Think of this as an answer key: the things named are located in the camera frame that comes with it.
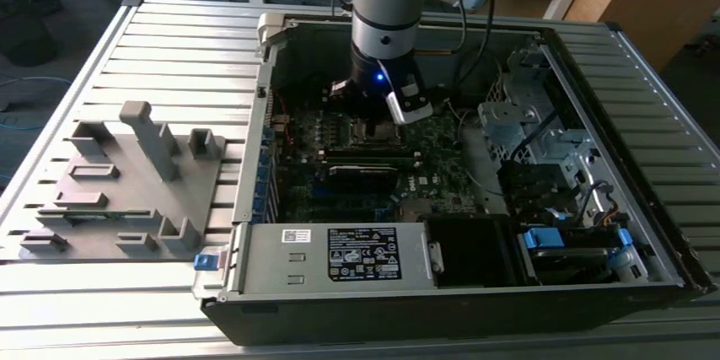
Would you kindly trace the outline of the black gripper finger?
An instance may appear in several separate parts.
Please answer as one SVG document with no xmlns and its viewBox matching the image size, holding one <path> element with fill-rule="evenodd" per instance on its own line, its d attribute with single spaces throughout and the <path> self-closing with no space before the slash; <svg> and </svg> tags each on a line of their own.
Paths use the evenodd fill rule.
<svg viewBox="0 0 720 360">
<path fill-rule="evenodd" d="M 391 120 L 391 113 L 384 101 L 366 101 L 362 105 L 359 118 L 364 122 L 364 135 L 374 137 L 379 125 Z"/>
</svg>

